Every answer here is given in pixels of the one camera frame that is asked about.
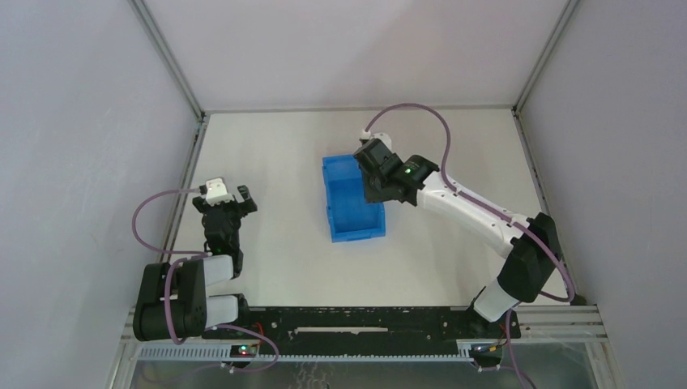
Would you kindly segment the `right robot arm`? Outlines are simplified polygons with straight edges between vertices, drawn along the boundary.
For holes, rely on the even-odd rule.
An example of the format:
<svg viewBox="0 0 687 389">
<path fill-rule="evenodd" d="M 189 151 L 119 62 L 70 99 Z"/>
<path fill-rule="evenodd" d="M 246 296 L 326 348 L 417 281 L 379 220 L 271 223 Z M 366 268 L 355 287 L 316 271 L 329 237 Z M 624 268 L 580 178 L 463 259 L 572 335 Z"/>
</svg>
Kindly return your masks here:
<svg viewBox="0 0 687 389">
<path fill-rule="evenodd" d="M 499 274 L 465 312 L 463 324 L 470 336 L 487 338 L 508 310 L 533 302 L 544 291 L 560 263 L 550 216 L 508 212 L 452 181 L 423 156 L 401 160 L 380 138 L 362 140 L 353 157 L 367 202 L 397 201 L 435 212 L 471 230 L 503 258 Z"/>
</svg>

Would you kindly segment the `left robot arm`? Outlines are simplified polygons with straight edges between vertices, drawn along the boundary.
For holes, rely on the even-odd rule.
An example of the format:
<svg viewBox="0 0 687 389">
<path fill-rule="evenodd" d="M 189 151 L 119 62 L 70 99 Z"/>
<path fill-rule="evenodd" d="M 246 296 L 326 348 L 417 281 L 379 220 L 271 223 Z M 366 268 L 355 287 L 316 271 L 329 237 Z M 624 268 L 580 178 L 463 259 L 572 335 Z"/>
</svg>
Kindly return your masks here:
<svg viewBox="0 0 687 389">
<path fill-rule="evenodd" d="M 221 180 L 195 190 L 192 204 L 201 215 L 203 249 L 180 250 L 176 261 L 144 268 L 132 324 L 137 340 L 181 344 L 207 329 L 247 318 L 243 294 L 208 292 L 213 285 L 235 280 L 243 270 L 241 221 L 258 207 L 247 186 L 237 190 L 238 196 L 228 193 Z"/>
</svg>

